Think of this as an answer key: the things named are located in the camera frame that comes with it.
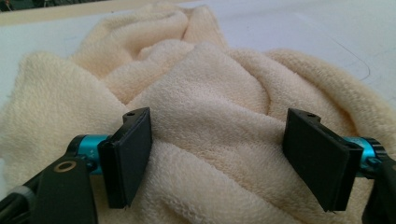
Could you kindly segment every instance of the screw hole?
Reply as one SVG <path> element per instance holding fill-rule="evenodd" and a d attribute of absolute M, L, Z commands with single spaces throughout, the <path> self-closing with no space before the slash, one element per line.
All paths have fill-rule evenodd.
<path fill-rule="evenodd" d="M 75 161 L 64 161 L 59 163 L 55 168 L 53 169 L 56 173 L 64 173 L 69 170 L 73 170 L 77 166 L 77 163 Z"/>

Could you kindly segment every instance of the towel fold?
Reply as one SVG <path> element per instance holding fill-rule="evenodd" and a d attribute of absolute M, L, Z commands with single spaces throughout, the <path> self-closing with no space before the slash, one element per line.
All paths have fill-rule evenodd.
<path fill-rule="evenodd" d="M 281 148 L 289 107 L 339 135 L 371 136 L 396 156 L 395 112 L 341 69 L 289 49 L 231 49 L 207 7 L 160 3 L 96 25 L 68 59 L 21 62 L 0 114 L 8 188 L 61 157 L 73 137 L 114 133 L 149 106 L 154 144 L 126 210 L 100 223 L 359 223 L 372 181 L 356 179 L 345 212 L 324 213 Z"/>

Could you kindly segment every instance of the terry cloth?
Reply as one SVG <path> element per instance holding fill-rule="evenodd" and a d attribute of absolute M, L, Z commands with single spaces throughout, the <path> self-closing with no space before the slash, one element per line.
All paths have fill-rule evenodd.
<path fill-rule="evenodd" d="M 156 4 L 101 21 L 70 58 L 37 52 L 21 62 L 1 112 L 8 188 L 76 135 L 112 134 L 146 106 L 145 178 L 131 208 L 111 210 L 93 177 L 100 223 L 360 223 L 373 182 L 356 179 L 347 210 L 323 212 L 282 153 L 289 107 L 395 156 L 395 112 L 345 71 L 288 49 L 231 49 L 209 8 Z"/>

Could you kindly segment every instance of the blue anodized part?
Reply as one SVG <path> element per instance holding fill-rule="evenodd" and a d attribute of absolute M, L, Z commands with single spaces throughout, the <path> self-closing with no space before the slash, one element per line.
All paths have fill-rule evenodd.
<path fill-rule="evenodd" d="M 361 169 L 367 169 L 370 165 L 367 163 L 369 160 L 376 160 L 375 151 L 367 140 L 361 137 L 344 137 L 348 142 L 355 143 L 363 148 L 363 153 L 361 154 Z"/>
<path fill-rule="evenodd" d="M 102 174 L 102 167 L 100 165 L 100 160 L 99 160 L 98 145 L 107 138 L 108 135 L 89 134 L 86 135 L 79 144 L 78 155 L 86 156 L 89 161 L 93 161 L 97 165 L 97 168 L 94 171 L 91 171 L 91 175 Z"/>

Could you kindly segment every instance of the black plastic bracket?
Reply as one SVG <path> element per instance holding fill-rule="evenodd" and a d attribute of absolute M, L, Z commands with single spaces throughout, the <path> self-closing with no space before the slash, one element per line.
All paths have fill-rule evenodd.
<path fill-rule="evenodd" d="M 125 114 L 123 125 L 98 146 L 110 208 L 131 205 L 151 151 L 149 108 Z"/>
<path fill-rule="evenodd" d="M 289 109 L 283 152 L 324 211 L 345 211 L 363 149 L 320 123 L 320 117 Z"/>

